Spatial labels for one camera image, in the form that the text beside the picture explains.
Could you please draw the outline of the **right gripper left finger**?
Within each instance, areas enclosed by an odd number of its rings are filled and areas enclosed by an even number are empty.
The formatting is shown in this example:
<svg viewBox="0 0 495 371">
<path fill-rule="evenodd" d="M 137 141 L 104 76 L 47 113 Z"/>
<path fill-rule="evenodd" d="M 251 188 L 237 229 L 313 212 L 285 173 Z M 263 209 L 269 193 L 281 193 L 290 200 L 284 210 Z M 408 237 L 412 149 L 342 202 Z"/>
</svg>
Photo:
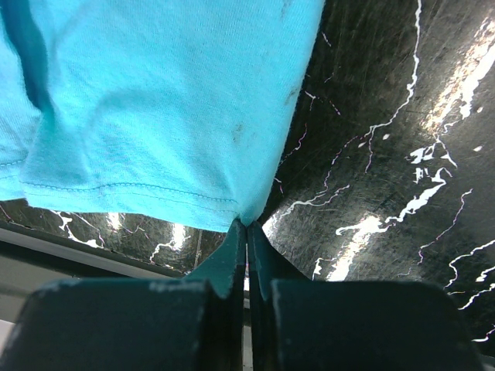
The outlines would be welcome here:
<svg viewBox="0 0 495 371">
<path fill-rule="evenodd" d="M 240 370 L 247 231 L 180 279 L 50 282 L 24 304 L 3 370 Z"/>
</svg>

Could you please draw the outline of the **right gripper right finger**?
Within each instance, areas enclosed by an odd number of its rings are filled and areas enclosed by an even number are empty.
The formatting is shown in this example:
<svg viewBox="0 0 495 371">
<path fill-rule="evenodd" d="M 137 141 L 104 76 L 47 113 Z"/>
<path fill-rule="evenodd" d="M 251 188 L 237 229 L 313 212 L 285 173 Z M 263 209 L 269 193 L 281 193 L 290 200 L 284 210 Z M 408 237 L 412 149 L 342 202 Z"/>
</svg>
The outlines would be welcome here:
<svg viewBox="0 0 495 371">
<path fill-rule="evenodd" d="M 247 229 L 256 370 L 481 370 L 452 300 L 414 281 L 311 281 Z"/>
</svg>

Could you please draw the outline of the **turquoise t-shirt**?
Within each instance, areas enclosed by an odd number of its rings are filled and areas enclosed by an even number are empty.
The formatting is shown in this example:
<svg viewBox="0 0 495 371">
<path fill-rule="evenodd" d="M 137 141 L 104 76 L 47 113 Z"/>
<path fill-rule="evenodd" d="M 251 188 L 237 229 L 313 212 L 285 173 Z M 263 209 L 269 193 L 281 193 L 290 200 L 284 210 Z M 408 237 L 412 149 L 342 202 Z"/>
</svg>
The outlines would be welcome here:
<svg viewBox="0 0 495 371">
<path fill-rule="evenodd" d="M 1 198 L 224 232 L 264 211 L 321 1 L 3 1 Z"/>
</svg>

